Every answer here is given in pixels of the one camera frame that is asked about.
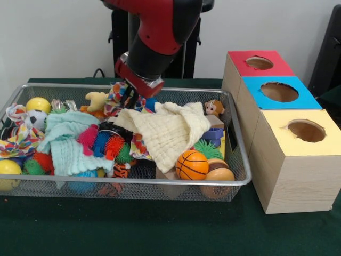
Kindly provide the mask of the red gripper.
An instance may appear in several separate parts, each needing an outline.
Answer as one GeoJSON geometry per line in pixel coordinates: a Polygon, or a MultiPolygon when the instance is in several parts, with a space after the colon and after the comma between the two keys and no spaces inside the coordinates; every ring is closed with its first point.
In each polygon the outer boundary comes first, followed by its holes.
{"type": "Polygon", "coordinates": [[[144,98],[153,98],[164,87],[165,81],[158,77],[157,79],[148,79],[137,75],[127,65],[129,52],[123,53],[115,64],[115,71],[129,85],[121,98],[120,104],[125,105],[126,100],[131,94],[131,87],[135,90],[133,96],[129,100],[129,108],[135,108],[139,95],[144,98]]]}

